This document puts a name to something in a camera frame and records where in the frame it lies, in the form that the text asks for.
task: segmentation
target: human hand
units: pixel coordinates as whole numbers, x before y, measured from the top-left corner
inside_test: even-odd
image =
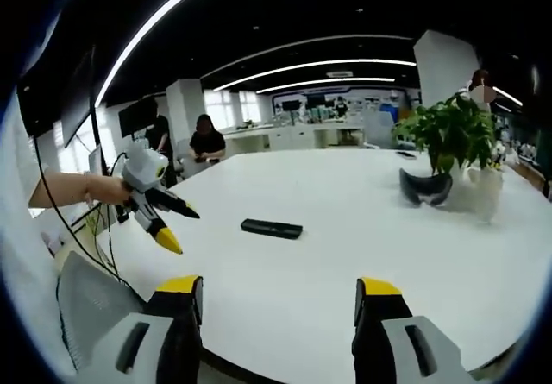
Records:
[[[129,201],[130,190],[124,180],[104,175],[87,175],[85,200],[91,204],[98,200],[109,205],[122,205]]]

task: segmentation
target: green leaves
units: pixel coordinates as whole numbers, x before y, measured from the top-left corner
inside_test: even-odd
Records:
[[[393,134],[410,137],[418,149],[427,149],[433,173],[449,173],[455,160],[460,167],[479,160],[484,168],[491,162],[491,116],[460,94],[430,108],[417,108],[395,126]]]

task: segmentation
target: black remote control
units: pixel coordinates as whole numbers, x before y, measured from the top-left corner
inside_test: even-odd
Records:
[[[258,235],[281,237],[283,239],[297,239],[303,232],[303,226],[288,223],[265,222],[247,218],[241,223],[241,229]]]

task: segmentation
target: round white table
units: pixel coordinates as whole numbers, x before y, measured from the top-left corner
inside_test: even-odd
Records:
[[[552,206],[505,170],[490,225],[412,208],[398,169],[429,173],[387,150],[308,150],[232,157],[173,191],[200,220],[161,213],[184,250],[172,254],[130,218],[112,239],[122,276],[145,298],[167,278],[204,277],[204,347],[286,383],[353,383],[355,281],[402,290],[473,369],[527,329],[550,269]],[[241,231],[246,218],[301,224],[296,241]],[[107,233],[100,236],[105,247]]]

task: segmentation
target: black ceiling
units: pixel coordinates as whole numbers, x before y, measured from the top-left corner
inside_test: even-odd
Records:
[[[96,81],[102,84],[124,46],[166,0],[72,0],[42,59],[22,84],[30,105],[41,107],[44,123],[57,119],[56,98],[72,70],[96,46]],[[415,61],[412,47],[427,28],[477,45],[497,85],[524,96],[530,88],[530,24],[521,8],[497,0],[184,0],[142,40],[109,88],[105,101],[118,104],[163,91],[178,78],[199,78],[232,61],[271,47],[334,35],[350,37],[284,47],[203,78],[204,88],[270,69],[319,60],[378,58]],[[409,66],[353,64],[280,73],[233,89],[324,79],[347,68],[355,76],[389,76],[396,85],[419,86]]]

